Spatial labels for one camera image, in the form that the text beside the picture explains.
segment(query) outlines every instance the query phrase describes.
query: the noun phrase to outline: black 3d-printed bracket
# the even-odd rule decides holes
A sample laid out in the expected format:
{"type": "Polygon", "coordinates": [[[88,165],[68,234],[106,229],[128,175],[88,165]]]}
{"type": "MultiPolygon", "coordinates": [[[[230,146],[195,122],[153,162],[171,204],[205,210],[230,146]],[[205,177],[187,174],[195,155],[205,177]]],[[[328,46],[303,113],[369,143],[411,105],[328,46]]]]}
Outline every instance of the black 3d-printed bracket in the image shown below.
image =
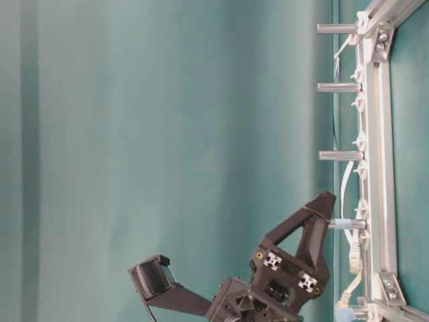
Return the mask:
{"type": "Polygon", "coordinates": [[[158,255],[129,269],[144,305],[205,316],[213,322],[301,321],[302,305],[319,297],[329,280],[322,247],[335,196],[322,193],[263,238],[250,266],[250,285],[228,278],[213,303],[168,278],[170,260],[158,255]],[[298,228],[295,256],[278,245],[298,228]]]}

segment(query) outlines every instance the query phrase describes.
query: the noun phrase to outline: teal curtain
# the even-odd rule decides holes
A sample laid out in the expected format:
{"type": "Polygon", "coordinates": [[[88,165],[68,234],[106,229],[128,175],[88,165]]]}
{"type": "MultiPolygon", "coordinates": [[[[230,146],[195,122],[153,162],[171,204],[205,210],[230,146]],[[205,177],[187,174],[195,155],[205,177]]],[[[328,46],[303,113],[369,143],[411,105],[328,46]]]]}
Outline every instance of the teal curtain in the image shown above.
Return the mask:
{"type": "MultiPolygon", "coordinates": [[[[331,11],[6,0],[0,320],[149,321],[127,269],[157,253],[207,298],[249,278],[261,236],[332,190],[317,160],[332,149],[332,95],[316,93],[332,80],[332,37],[316,35],[331,11]]],[[[307,321],[332,321],[332,292],[307,321]]]]}

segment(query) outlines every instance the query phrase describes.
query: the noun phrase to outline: metal rod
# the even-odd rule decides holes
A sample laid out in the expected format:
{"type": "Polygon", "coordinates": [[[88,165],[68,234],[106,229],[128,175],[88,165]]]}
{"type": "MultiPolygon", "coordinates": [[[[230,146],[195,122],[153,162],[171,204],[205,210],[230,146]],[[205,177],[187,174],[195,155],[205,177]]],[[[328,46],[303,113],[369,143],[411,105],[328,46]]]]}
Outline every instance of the metal rod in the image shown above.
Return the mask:
{"type": "Polygon", "coordinates": [[[363,219],[332,219],[329,229],[366,229],[367,222],[363,219]]]}
{"type": "Polygon", "coordinates": [[[358,93],[362,85],[358,83],[318,83],[317,91],[321,93],[358,93]]]}
{"type": "Polygon", "coordinates": [[[421,311],[419,311],[413,307],[405,306],[405,307],[402,307],[402,310],[404,310],[405,312],[408,312],[412,315],[415,315],[424,321],[429,321],[429,315],[428,314],[421,312],[421,311]]]}
{"type": "Polygon", "coordinates": [[[361,161],[362,151],[319,151],[319,160],[325,161],[361,161]]]}
{"type": "Polygon", "coordinates": [[[317,25],[317,32],[318,34],[356,34],[357,25],[345,23],[320,23],[317,25]]]}

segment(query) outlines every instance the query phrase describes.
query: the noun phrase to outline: cable connector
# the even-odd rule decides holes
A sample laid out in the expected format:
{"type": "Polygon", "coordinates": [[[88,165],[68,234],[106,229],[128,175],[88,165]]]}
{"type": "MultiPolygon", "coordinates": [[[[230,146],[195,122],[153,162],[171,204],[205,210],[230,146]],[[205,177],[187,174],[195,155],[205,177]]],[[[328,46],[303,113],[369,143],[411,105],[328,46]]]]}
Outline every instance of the cable connector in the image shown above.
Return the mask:
{"type": "Polygon", "coordinates": [[[362,270],[361,244],[359,243],[359,239],[353,240],[351,244],[349,262],[350,262],[350,273],[354,275],[358,275],[358,273],[362,270]]]}
{"type": "Polygon", "coordinates": [[[334,308],[334,315],[336,322],[351,322],[356,319],[355,313],[349,307],[351,293],[344,291],[341,299],[336,303],[334,308]]]}

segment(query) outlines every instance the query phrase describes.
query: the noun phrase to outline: white plastic clip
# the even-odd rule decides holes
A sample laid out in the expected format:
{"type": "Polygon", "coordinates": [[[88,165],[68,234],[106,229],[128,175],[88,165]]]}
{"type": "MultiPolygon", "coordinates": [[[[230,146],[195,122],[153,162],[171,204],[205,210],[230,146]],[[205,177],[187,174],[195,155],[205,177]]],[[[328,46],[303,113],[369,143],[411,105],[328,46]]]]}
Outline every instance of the white plastic clip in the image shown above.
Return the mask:
{"type": "Polygon", "coordinates": [[[359,113],[362,113],[365,108],[365,96],[362,92],[360,92],[355,101],[351,103],[351,106],[355,106],[359,113]]]}
{"type": "Polygon", "coordinates": [[[357,12],[357,33],[359,35],[365,35],[368,28],[369,16],[366,11],[357,12]]]}
{"type": "Polygon", "coordinates": [[[360,199],[357,205],[356,219],[366,219],[368,217],[368,203],[365,199],[360,199]]]}
{"type": "Polygon", "coordinates": [[[351,75],[350,78],[355,79],[359,84],[362,84],[363,75],[364,75],[363,66],[361,64],[359,64],[356,67],[355,73],[353,75],[351,75]]]}
{"type": "Polygon", "coordinates": [[[360,41],[360,37],[358,34],[350,34],[349,38],[347,38],[350,46],[356,46],[360,41]]]}
{"type": "Polygon", "coordinates": [[[364,160],[360,161],[356,170],[354,170],[353,172],[356,172],[361,178],[361,180],[365,180],[367,178],[367,163],[364,160]]]}
{"type": "Polygon", "coordinates": [[[360,131],[356,141],[353,141],[352,143],[356,144],[359,151],[365,151],[365,148],[367,147],[367,136],[363,131],[360,131]]]}

